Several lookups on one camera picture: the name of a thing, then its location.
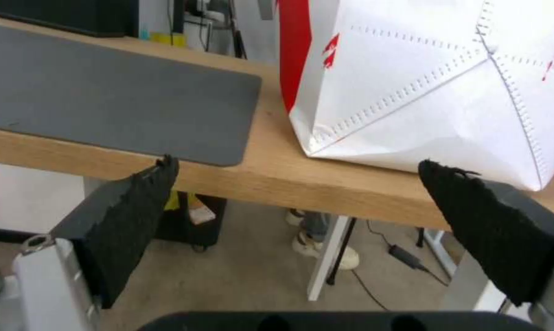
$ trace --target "black cable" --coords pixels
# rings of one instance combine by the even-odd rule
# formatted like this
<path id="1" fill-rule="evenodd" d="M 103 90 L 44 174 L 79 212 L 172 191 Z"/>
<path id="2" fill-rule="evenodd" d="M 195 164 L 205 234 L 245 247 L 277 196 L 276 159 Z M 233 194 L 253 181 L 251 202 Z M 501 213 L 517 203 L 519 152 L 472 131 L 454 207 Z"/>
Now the black cable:
<path id="1" fill-rule="evenodd" d="M 374 231 L 371 228 L 371 223 L 369 222 L 369 220 L 365 220 L 365 222 L 367 223 L 367 228 L 369 229 L 369 232 L 371 232 L 372 234 L 376 234 L 376 235 L 380 236 L 386 242 L 388 248 L 392 246 L 383 233 L 378 232 L 378 231 Z"/>
<path id="2" fill-rule="evenodd" d="M 371 299 L 376 303 L 378 304 L 381 308 L 383 308 L 383 310 L 385 311 L 388 311 L 387 307 L 384 306 L 379 300 L 377 300 L 377 298 L 373 295 L 373 293 L 371 293 L 371 291 L 369 291 L 369 289 L 367 288 L 367 285 L 365 285 L 365 283 L 363 283 L 363 280 L 361 279 L 361 277 L 359 277 L 359 274 L 357 274 L 357 272 L 355 270 L 351 270 L 352 274 L 355 275 L 355 277 L 357 278 L 357 280 L 359 281 L 359 284 L 361 284 L 361 286 L 363 287 L 363 289 L 365 290 L 365 292 L 367 292 L 367 295 L 369 295 L 369 297 L 371 297 Z"/>
<path id="3" fill-rule="evenodd" d="M 440 279 L 437 275 L 433 274 L 430 270 L 427 268 L 421 269 L 423 272 L 426 272 L 427 274 L 431 275 L 434 279 L 436 279 L 439 283 L 441 283 L 443 286 L 448 287 L 449 284 L 445 283 L 442 279 Z"/>
<path id="4" fill-rule="evenodd" d="M 378 231 L 374 231 L 372 228 L 371 228 L 371 223 L 369 222 L 369 220 L 365 220 L 365 222 L 367 222 L 367 228 L 369 229 L 369 232 L 371 232 L 372 234 L 376 234 L 378 236 L 380 236 L 387 244 L 388 248 L 391 248 L 391 247 L 397 247 L 397 246 L 393 246 L 391 245 L 391 243 L 389 243 L 389 241 L 387 240 L 386 236 L 381 233 L 381 232 L 378 232 Z M 400 259 L 399 261 L 403 262 L 404 264 L 408 265 L 406 263 L 406 261 Z M 442 279 L 440 279 L 436 274 L 433 274 L 430 270 L 428 270 L 428 268 L 426 268 L 425 266 L 422 265 L 422 263 L 420 262 L 420 260 L 418 258 L 416 258 L 416 261 L 418 261 L 418 264 L 416 265 L 408 265 L 410 268 L 416 268 L 418 270 L 422 270 L 423 272 L 426 272 L 427 274 L 429 274 L 430 276 L 432 276 L 433 278 L 435 278 L 439 283 L 441 283 L 442 285 L 444 285 L 445 287 L 448 287 L 449 285 L 447 283 L 445 283 Z"/>
<path id="5" fill-rule="evenodd" d="M 173 46 L 173 19 L 170 16 L 170 0 L 167 0 L 167 19 L 168 19 L 168 31 L 170 35 L 170 45 Z"/>
<path id="6" fill-rule="evenodd" d="M 207 51 L 208 46 L 206 45 L 205 42 L 203 42 L 202 27 L 203 27 L 203 7 L 202 7 L 202 16 L 201 16 L 201 19 L 199 20 L 199 42 L 201 42 L 203 50 Z"/>

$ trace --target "sneaker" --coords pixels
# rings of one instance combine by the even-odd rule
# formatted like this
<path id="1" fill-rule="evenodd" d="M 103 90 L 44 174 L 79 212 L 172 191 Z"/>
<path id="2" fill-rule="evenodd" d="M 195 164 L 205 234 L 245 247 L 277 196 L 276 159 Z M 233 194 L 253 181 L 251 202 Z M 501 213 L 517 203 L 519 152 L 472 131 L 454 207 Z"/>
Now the sneaker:
<path id="1" fill-rule="evenodd" d="M 304 220 L 306 213 L 300 209 L 289 209 L 285 215 L 285 221 L 292 226 L 300 226 L 302 220 Z"/>
<path id="2" fill-rule="evenodd" d="M 320 250 L 323 244 L 318 243 L 314 239 L 308 237 L 304 231 L 300 231 L 291 243 L 295 252 L 302 254 L 303 256 L 309 256 L 318 258 L 320 256 Z M 340 270 L 352 270 L 359 266 L 359 253 L 351 247 L 346 247 L 345 253 L 342 254 L 342 260 L 340 260 Z"/>

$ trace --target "white wall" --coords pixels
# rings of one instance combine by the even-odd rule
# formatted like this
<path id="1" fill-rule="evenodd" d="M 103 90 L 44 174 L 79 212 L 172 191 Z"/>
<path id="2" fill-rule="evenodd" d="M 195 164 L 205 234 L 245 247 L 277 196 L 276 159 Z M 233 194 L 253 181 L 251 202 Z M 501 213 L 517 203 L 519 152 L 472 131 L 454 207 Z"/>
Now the white wall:
<path id="1" fill-rule="evenodd" d="M 260 18 L 256 0 L 235 0 L 238 27 L 250 61 L 277 63 L 275 21 Z"/>
<path id="2" fill-rule="evenodd" d="M 81 177 L 0 164 L 0 228 L 48 232 L 83 199 Z"/>

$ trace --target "black table leg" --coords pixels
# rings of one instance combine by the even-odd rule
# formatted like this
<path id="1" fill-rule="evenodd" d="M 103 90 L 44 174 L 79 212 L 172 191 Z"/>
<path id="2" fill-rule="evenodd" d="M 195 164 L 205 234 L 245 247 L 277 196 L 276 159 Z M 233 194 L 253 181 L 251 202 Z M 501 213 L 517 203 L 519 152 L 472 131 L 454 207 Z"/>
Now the black table leg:
<path id="1" fill-rule="evenodd" d="M 424 228 L 418 228 L 418 241 L 416 246 L 422 248 L 424 246 Z"/>
<path id="2" fill-rule="evenodd" d="M 349 227 L 346 230 L 345 237 L 342 239 L 342 245 L 340 246 L 340 251 L 338 251 L 338 257 L 336 257 L 336 261 L 334 262 L 334 266 L 332 266 L 330 275 L 328 275 L 328 278 L 326 279 L 326 283 L 328 285 L 334 285 L 334 281 L 336 279 L 336 273 L 338 272 L 338 267 L 340 266 L 340 262 L 342 261 L 342 254 L 345 253 L 346 246 L 348 245 L 349 239 L 351 238 L 352 229 L 355 228 L 356 222 L 357 222 L 357 218 L 351 217 L 351 222 L 349 223 Z"/>

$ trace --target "concrete floor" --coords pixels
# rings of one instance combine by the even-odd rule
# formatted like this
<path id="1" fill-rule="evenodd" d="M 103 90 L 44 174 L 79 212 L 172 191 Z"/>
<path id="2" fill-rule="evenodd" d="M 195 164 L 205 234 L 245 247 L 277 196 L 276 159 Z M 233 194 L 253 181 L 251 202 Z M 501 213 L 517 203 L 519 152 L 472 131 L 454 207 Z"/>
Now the concrete floor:
<path id="1" fill-rule="evenodd" d="M 231 201 L 220 242 L 205 253 L 187 245 L 155 240 L 125 291 L 103 312 L 103 330 L 128 331 L 164 314 L 197 310 L 381 310 L 350 272 L 326 286 L 317 302 L 306 300 L 314 260 L 290 248 L 296 228 L 285 209 Z M 447 281 L 428 248 L 418 249 L 416 229 L 372 222 L 432 272 Z M 382 239 L 359 221 L 351 245 L 361 254 L 357 273 L 390 310 L 435 310 L 445 287 L 386 253 Z M 0 268 L 10 270 L 16 245 L 0 243 Z"/>

